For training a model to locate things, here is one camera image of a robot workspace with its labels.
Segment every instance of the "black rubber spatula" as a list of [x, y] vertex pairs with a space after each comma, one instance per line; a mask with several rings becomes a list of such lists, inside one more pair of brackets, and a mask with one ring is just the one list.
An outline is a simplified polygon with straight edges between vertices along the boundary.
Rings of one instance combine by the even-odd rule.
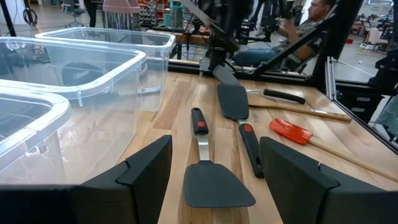
[[249, 102], [245, 88], [238, 85], [219, 84], [217, 95], [223, 116], [239, 122], [239, 132], [248, 152], [254, 175], [263, 178], [264, 174], [259, 157], [259, 142], [253, 127], [246, 122], [249, 117]]
[[256, 203], [250, 191], [226, 167], [210, 161], [208, 128], [199, 108], [191, 110], [193, 132], [198, 137], [197, 164], [187, 167], [184, 176], [184, 198], [195, 208], [248, 207]]

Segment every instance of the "floor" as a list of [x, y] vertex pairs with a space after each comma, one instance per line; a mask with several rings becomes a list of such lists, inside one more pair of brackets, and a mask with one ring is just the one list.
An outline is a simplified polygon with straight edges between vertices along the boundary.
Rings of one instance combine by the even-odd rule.
[[[69, 16], [62, 12], [59, 6], [38, 6], [32, 5], [32, 9], [38, 15], [37, 29], [32, 28], [28, 25], [15, 26], [16, 34], [19, 37], [33, 37], [38, 32], [49, 32], [53, 30], [64, 29], [65, 24], [72, 22], [72, 16]], [[90, 18], [88, 14], [83, 14], [77, 18], [77, 20], [84, 25], [88, 26]], [[97, 27], [102, 27], [101, 14], [97, 13]], [[0, 34], [2, 36], [8, 35], [8, 28], [5, 24], [0, 24]], [[359, 45], [362, 43], [364, 37], [358, 37], [351, 35], [350, 39], [353, 39], [352, 44], [346, 44], [341, 57], [338, 62], [335, 63], [335, 75], [337, 80], [351, 80], [357, 82], [367, 82], [369, 78], [375, 76], [377, 69], [374, 64], [381, 58], [384, 57], [382, 53], [371, 52], [370, 50], [359, 51]], [[283, 37], [278, 34], [271, 35], [271, 43], [256, 42], [249, 46], [276, 46]], [[204, 56], [206, 49], [204, 47], [190, 47], [187, 52], [186, 47], [183, 46], [182, 56], [185, 60], [198, 61]], [[303, 75], [312, 74], [312, 70], [315, 66], [317, 59], [309, 61], [308, 66], [303, 72]], [[380, 114], [388, 98], [385, 98], [379, 105], [379, 108], [375, 112], [372, 121], [374, 121]], [[381, 134], [385, 135], [383, 128], [380, 128], [377, 124], [372, 125]]]

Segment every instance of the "wooden table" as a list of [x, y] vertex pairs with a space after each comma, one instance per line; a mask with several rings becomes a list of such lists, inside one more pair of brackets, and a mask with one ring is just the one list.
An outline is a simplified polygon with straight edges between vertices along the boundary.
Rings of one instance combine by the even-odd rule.
[[[315, 88], [253, 81], [241, 81], [241, 83], [251, 89], [267, 87], [283, 90], [305, 97], [307, 106], [311, 108], [343, 113]], [[165, 134], [173, 136], [172, 171], [160, 214], [161, 224], [282, 223], [265, 179], [255, 178], [252, 172], [246, 148], [238, 131], [238, 123], [225, 119], [221, 114], [216, 95], [217, 84], [214, 78], [169, 73], [160, 111], [139, 113], [136, 136], [121, 161]], [[199, 160], [197, 140], [192, 133], [190, 117], [190, 110], [193, 107], [200, 107], [208, 122], [211, 160], [223, 164], [234, 172], [256, 198], [257, 204], [254, 206], [197, 209], [185, 204], [182, 193], [185, 168]], [[398, 157], [357, 122], [344, 123], [288, 111], [259, 108], [251, 108], [248, 119], [258, 138], [269, 136], [334, 169], [377, 187], [386, 190], [398, 189], [398, 183], [364, 170], [315, 146], [301, 146], [279, 136], [269, 129], [269, 122], [274, 118], [283, 118], [310, 129], [316, 136], [330, 142], [337, 149], [348, 151], [398, 175]]]

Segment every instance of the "black handle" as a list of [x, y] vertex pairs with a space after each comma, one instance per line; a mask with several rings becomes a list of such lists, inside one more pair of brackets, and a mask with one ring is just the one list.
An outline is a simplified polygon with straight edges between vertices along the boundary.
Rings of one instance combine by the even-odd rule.
[[254, 175], [257, 178], [263, 178], [264, 173], [262, 172], [261, 162], [259, 157], [259, 142], [257, 141], [256, 134], [253, 127], [250, 124], [239, 125], [239, 132], [242, 135], [244, 146], [248, 152], [251, 166], [254, 171]]
[[288, 93], [283, 93], [281, 91], [265, 89], [264, 90], [264, 95], [278, 97], [278, 98], [282, 98], [282, 99], [285, 99], [285, 100], [294, 101], [294, 102], [297, 102], [297, 103], [300, 103], [300, 104], [304, 104], [305, 103], [305, 99], [304, 98], [301, 98], [299, 96], [295, 96], [295, 95], [292, 95], [292, 94], [288, 94]]
[[208, 134], [209, 129], [207, 128], [206, 119], [199, 108], [191, 109], [192, 126], [193, 132], [198, 134]]

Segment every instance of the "clear plastic bin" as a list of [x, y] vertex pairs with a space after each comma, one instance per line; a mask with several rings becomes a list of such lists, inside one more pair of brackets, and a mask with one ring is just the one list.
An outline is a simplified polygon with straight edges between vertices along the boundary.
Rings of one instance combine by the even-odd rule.
[[63, 184], [58, 132], [70, 119], [67, 99], [0, 88], [0, 185]]
[[70, 122], [58, 130], [67, 183], [114, 166], [136, 133], [145, 53], [61, 41], [0, 37], [0, 88], [57, 93]]
[[140, 50], [147, 54], [147, 62], [140, 74], [140, 92], [142, 110], [158, 111], [162, 104], [165, 75], [169, 66], [169, 56], [175, 42], [175, 36], [117, 29], [74, 27], [36, 35], [48, 40], [64, 40], [117, 47], [120, 49]]

